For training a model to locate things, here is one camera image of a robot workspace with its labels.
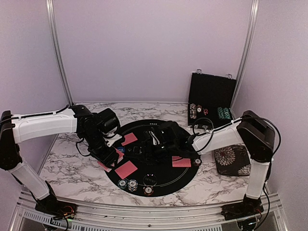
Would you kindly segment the clear round dealer button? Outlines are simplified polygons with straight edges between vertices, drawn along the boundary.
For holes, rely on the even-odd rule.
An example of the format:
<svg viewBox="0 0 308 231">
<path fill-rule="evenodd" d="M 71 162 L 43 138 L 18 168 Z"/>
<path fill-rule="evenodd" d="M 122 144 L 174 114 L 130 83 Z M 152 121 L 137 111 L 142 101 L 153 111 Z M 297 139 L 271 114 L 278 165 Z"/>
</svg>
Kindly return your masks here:
<svg viewBox="0 0 308 231">
<path fill-rule="evenodd" d="M 154 174 L 147 174 L 143 177 L 144 185 L 155 186 L 157 184 L 157 177 Z"/>
</svg>

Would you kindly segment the blue small blind button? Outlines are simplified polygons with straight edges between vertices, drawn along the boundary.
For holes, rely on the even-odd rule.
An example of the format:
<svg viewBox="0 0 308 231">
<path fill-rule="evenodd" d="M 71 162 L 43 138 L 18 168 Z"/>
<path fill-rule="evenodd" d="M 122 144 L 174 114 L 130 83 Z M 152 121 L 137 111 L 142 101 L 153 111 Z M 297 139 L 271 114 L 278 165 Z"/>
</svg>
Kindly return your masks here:
<svg viewBox="0 0 308 231">
<path fill-rule="evenodd" d="M 122 152 L 122 153 L 125 153 L 125 148 L 124 147 L 117 147 L 117 149 L 120 151 L 120 152 Z"/>
</svg>

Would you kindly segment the green chip stack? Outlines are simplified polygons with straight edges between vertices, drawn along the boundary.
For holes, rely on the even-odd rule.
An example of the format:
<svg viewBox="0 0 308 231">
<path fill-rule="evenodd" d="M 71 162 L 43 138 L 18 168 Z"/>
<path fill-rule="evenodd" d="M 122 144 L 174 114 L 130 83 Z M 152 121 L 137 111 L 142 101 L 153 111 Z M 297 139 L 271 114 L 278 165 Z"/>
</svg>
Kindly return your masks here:
<svg viewBox="0 0 308 231">
<path fill-rule="evenodd" d="M 127 187 L 127 181 L 126 180 L 119 180 L 118 181 L 118 183 L 117 183 L 117 185 L 118 185 L 118 187 L 120 188 L 120 189 L 126 189 L 126 187 Z"/>
</svg>

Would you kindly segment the red playing card deck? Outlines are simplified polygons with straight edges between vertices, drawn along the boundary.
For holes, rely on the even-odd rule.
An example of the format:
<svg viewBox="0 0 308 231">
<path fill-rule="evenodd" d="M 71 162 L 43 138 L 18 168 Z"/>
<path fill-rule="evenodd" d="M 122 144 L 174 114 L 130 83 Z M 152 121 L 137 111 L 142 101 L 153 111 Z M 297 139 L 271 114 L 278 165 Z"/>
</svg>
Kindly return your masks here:
<svg viewBox="0 0 308 231">
<path fill-rule="evenodd" d="M 101 160 L 98 160 L 97 163 L 103 167 L 103 169 L 106 172 L 110 172 L 112 169 L 114 169 L 116 166 L 118 166 L 118 164 L 123 160 L 124 158 L 124 153 L 121 152 L 118 149 L 115 149 L 114 152 L 112 152 L 112 154 L 115 155 L 115 158 L 111 159 L 108 163 L 104 163 Z"/>
</svg>

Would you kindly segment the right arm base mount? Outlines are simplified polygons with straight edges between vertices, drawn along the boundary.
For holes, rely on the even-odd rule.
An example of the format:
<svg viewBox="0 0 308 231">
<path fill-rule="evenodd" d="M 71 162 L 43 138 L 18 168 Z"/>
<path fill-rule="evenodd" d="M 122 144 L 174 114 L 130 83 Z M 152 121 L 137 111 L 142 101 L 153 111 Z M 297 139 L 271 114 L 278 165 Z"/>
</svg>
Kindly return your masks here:
<svg viewBox="0 0 308 231">
<path fill-rule="evenodd" d="M 221 215 L 225 220 L 253 216 L 264 211 L 260 197 L 258 199 L 252 199 L 246 195 L 244 195 L 241 202 L 223 205 L 221 209 Z"/>
</svg>

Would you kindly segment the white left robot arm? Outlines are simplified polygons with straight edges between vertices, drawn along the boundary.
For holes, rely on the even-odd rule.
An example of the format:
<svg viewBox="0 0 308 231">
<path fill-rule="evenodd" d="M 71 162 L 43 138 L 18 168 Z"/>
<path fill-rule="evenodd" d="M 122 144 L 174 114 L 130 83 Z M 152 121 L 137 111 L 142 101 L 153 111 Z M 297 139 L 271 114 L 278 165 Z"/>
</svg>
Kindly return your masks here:
<svg viewBox="0 0 308 231">
<path fill-rule="evenodd" d="M 107 168 L 113 168 L 119 160 L 119 154 L 113 147 L 116 141 L 122 139 L 119 129 L 120 122 L 109 108 L 93 113 L 78 104 L 29 115 L 13 115 L 5 111 L 0 119 L 0 168 L 28 188 L 38 207 L 57 214 L 65 204 L 57 199 L 51 185 L 21 156 L 19 145 L 41 137 L 74 133 L 87 143 L 90 156 Z"/>
</svg>

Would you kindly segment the dealt red card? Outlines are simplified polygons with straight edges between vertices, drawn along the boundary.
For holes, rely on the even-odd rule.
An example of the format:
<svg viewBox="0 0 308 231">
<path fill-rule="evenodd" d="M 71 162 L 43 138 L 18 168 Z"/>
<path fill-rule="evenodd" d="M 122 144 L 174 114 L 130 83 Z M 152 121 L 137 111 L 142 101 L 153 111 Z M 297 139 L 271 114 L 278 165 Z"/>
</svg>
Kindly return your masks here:
<svg viewBox="0 0 308 231">
<path fill-rule="evenodd" d="M 180 156 L 172 156 L 172 167 L 191 167 L 191 160 Z"/>
<path fill-rule="evenodd" d="M 134 133 L 129 133 L 124 135 L 124 141 L 121 143 L 122 146 L 126 146 L 130 143 L 133 143 L 138 140 L 138 138 L 134 135 Z"/>
<path fill-rule="evenodd" d="M 138 170 L 138 168 L 131 161 L 127 161 L 115 169 L 115 173 L 123 180 L 136 170 Z"/>
</svg>

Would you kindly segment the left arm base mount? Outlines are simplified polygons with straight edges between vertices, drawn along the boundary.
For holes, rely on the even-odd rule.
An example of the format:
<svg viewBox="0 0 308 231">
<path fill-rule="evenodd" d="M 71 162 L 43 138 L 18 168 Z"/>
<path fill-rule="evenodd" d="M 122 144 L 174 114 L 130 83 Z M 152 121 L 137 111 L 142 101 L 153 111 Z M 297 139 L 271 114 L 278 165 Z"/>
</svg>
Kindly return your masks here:
<svg viewBox="0 0 308 231">
<path fill-rule="evenodd" d="M 49 194 L 41 200 L 34 195 L 32 197 L 36 201 L 35 209 L 37 211 L 56 216 L 57 219 L 73 218 L 76 214 L 76 204 L 60 201 L 54 194 Z"/>
</svg>

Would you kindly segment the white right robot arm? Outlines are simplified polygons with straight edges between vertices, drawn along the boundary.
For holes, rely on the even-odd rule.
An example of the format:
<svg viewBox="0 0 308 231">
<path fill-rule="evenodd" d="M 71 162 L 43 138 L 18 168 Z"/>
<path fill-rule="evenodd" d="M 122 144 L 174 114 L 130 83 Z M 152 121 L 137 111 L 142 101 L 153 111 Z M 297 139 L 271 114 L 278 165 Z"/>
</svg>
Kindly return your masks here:
<svg viewBox="0 0 308 231">
<path fill-rule="evenodd" d="M 213 152 L 220 174 L 249 177 L 242 202 L 225 205 L 223 212 L 248 216 L 262 211 L 260 198 L 270 176 L 273 156 L 282 142 L 279 129 L 250 110 L 226 125 L 215 128 L 211 124 L 210 128 L 208 132 L 188 136 L 176 122 L 167 121 L 157 129 L 145 131 L 141 149 L 151 164 L 189 159 L 196 166 L 201 164 L 201 155 Z"/>
</svg>

